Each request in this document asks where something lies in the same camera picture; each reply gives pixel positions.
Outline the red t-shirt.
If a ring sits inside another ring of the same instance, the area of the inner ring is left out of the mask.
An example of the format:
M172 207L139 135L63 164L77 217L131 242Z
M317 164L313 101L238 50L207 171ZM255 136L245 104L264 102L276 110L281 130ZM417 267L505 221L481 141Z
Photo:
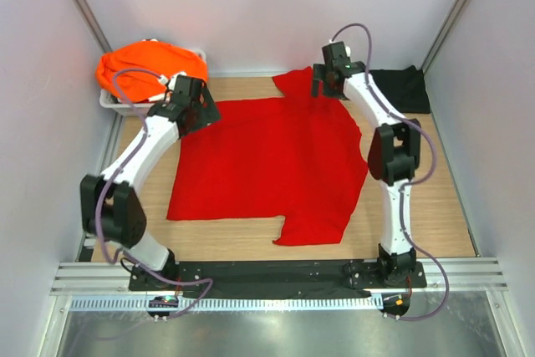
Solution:
M361 131L313 72L273 78L277 98L222 101L221 119L181 141L171 221L282 217L280 246L336 244L368 166Z

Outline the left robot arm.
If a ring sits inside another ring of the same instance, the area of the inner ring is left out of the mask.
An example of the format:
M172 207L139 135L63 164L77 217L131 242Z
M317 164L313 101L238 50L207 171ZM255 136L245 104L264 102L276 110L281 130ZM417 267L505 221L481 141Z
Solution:
M163 99L148 111L133 111L141 127L120 156L98 175L80 182L84 231L96 237L104 259L125 258L160 290L178 285L174 253L149 232L139 194L160 158L183 137L221 118L204 79L184 72L154 74L164 88Z

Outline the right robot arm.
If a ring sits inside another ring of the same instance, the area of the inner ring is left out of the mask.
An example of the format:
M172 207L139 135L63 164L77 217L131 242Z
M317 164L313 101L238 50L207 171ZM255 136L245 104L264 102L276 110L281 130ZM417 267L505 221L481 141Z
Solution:
M420 132L386 99L349 48L330 41L322 47L324 61L313 65L311 93L348 99L360 108L374 134L369 147L369 173L383 194L384 229L374 274L385 287L398 287L415 271L416 251L410 242L410 184L420 164Z

